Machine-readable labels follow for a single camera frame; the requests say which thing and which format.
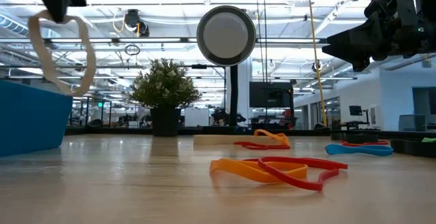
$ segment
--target blue strap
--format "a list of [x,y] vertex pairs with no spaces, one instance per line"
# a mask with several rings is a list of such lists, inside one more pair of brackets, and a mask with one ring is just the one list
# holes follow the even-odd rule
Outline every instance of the blue strap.
[[330,144],[326,146],[326,152],[329,155],[335,155],[339,153],[366,153],[377,156],[388,156],[392,154],[393,149],[389,146],[381,145],[342,146],[338,144]]

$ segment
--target black monitor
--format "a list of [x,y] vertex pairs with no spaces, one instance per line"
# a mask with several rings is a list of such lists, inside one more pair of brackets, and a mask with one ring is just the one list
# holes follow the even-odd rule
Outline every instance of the black monitor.
[[288,108],[290,89],[289,82],[250,82],[250,108]]
[[362,107],[361,106],[350,106],[349,107],[349,115],[362,116]]

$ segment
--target blue container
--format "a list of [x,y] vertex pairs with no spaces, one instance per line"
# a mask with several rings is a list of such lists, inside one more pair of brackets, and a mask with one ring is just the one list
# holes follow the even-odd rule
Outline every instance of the blue container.
[[72,97],[0,80],[0,157],[61,145]]

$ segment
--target yellow cable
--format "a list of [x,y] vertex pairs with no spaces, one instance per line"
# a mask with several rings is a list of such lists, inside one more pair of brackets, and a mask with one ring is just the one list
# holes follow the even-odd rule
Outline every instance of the yellow cable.
[[117,32],[122,32],[123,30],[124,30],[124,19],[125,19],[125,14],[123,15],[123,26],[121,26],[121,30],[120,29],[118,29],[116,26],[115,26],[115,16],[116,16],[116,14],[114,14],[114,21],[112,22],[112,26],[114,27],[114,29],[115,29],[115,31],[117,31]]
[[322,83],[321,83],[321,70],[320,70],[321,69],[320,68],[321,65],[320,65],[320,60],[318,60],[318,57],[316,55],[315,27],[313,27],[312,0],[309,0],[309,8],[311,10],[311,26],[312,26],[313,51],[315,53],[315,68],[316,68],[316,74],[317,74],[317,79],[318,79],[318,86],[320,88],[320,95],[321,95],[322,123],[324,124],[324,126],[327,126],[326,106],[324,104],[324,95],[322,93]]

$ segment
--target white rubber band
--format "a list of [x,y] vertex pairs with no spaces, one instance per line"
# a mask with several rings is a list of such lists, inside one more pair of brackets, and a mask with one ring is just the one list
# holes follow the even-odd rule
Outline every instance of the white rubber band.
[[82,40],[82,44],[85,45],[87,51],[87,70],[84,73],[82,78],[82,82],[80,83],[80,87],[76,89],[76,92],[71,92],[70,86],[61,82],[57,78],[56,65],[52,61],[52,57],[48,52],[44,41],[41,37],[40,31],[40,18],[45,18],[47,20],[52,20],[50,13],[48,10],[43,10],[36,15],[29,18],[29,37],[33,44],[33,49],[35,49],[36,54],[40,58],[42,63],[42,71],[44,73],[45,79],[53,82],[63,93],[66,95],[73,96],[82,96],[86,92],[88,92],[89,87],[91,86],[94,74],[96,70],[95,64],[95,52],[94,48],[89,41],[89,34],[87,25],[83,22],[82,19],[76,16],[65,16],[63,22],[61,24],[67,24],[71,20],[75,20],[79,27],[79,38]]

